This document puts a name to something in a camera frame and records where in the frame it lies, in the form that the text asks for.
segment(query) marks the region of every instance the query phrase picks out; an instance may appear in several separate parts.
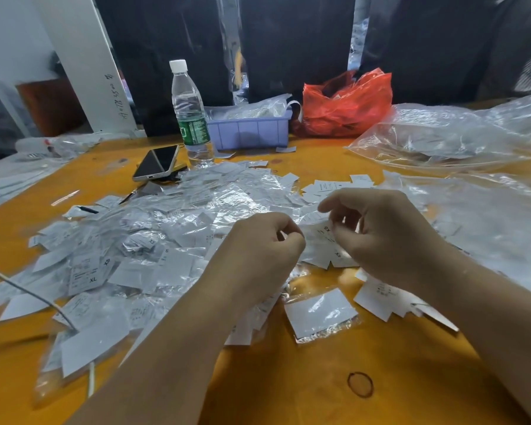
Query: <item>purple plastic tray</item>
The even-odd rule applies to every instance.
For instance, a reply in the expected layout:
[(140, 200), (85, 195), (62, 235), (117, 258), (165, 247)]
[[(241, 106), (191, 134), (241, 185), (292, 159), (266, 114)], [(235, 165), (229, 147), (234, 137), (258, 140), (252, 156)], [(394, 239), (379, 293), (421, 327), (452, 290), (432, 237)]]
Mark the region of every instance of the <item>purple plastic tray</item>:
[(208, 121), (211, 142), (218, 151), (287, 147), (292, 111), (281, 118), (251, 118)]

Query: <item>water bottle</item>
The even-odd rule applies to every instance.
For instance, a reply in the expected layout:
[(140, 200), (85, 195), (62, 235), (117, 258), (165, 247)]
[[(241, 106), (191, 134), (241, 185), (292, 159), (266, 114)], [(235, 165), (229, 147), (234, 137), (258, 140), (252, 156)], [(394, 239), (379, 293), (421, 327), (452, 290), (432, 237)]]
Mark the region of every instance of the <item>water bottle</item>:
[(187, 73), (184, 59), (169, 61), (173, 71), (171, 97), (173, 109), (179, 122), (181, 136), (189, 163), (193, 168), (204, 168), (214, 163), (211, 137), (208, 134), (203, 99), (199, 90)]

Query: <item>green bottle label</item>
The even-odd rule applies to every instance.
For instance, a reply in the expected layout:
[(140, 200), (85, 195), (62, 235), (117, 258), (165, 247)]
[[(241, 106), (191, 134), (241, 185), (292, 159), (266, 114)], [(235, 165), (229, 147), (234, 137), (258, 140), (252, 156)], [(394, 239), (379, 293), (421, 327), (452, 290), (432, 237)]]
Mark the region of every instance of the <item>green bottle label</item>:
[(208, 135), (207, 120), (205, 118), (178, 122), (183, 142), (187, 146), (205, 144), (211, 141), (211, 138)]

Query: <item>orange table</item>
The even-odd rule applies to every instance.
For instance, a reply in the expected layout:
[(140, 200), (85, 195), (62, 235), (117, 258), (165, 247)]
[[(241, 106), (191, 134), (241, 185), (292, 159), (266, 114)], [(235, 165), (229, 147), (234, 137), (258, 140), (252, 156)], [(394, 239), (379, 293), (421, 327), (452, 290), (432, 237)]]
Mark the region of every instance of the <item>orange table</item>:
[[(125, 196), (136, 163), (147, 149), (170, 140), (119, 140), (103, 143), (0, 207), (0, 271), (15, 274), (40, 253), (28, 238), (72, 205), (92, 204), (108, 193)], [(303, 139), (295, 153), (237, 156), (268, 159), (280, 175), (345, 181), (369, 174), (376, 183), (382, 167), (344, 150), (343, 140)], [(512, 168), (531, 171), (531, 164)], [(62, 197), (78, 191), (56, 204)], [(296, 289), (338, 285), (352, 301), (361, 282), (351, 269), (312, 269), (292, 283)], [(297, 345), (278, 303), (263, 340), (251, 347), (222, 351), (206, 395), (204, 424), (517, 424), (524, 412), (486, 369), (461, 335), (426, 318), (393, 315), (388, 323), (357, 307), (363, 323), (327, 339)], [(46, 310), (0, 325), (0, 425), (63, 423), (85, 399), (86, 379), (67, 386), (54, 400), (35, 405), (38, 361), (46, 349)], [(119, 358), (98, 366), (97, 385), (113, 372)], [(374, 382), (370, 398), (347, 385), (351, 372)]]

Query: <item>charging cable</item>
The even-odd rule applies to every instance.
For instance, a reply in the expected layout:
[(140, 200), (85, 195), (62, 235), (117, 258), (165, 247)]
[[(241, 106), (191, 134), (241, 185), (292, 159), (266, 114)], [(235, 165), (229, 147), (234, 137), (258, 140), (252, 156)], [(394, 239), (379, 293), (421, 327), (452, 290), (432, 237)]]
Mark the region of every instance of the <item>charging cable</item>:
[[(29, 290), (28, 288), (26, 288), (26, 287), (24, 287), (22, 285), (18, 285), (15, 281), (13, 281), (12, 279), (8, 278), (7, 276), (2, 274), (1, 272), (0, 272), (0, 279), (4, 280), (6, 283), (9, 283), (10, 285), (12, 285), (13, 287), (19, 289), (20, 291), (28, 293), (29, 295), (37, 298), (38, 300), (43, 301), (45, 304), (50, 305), (51, 307), (53, 307), (55, 310), (57, 310), (57, 312), (59, 312), (59, 314), (61, 316), (63, 316), (63, 318), (65, 319), (65, 321), (67, 321), (67, 323), (69, 324), (69, 326), (71, 327), (71, 329), (73, 331), (75, 331), (77, 333), (79, 332), (79, 330), (77, 329), (75, 324), (71, 321), (71, 319), (69, 319), (69, 316), (67, 316), (65, 314), (65, 312), (61, 309), (61, 307), (59, 307), (56, 303), (54, 303), (53, 301), (47, 300), (46, 298), (43, 298), (41, 295)], [(87, 398), (92, 397), (93, 393), (94, 393), (94, 361), (89, 364), (89, 379), (88, 379)]]

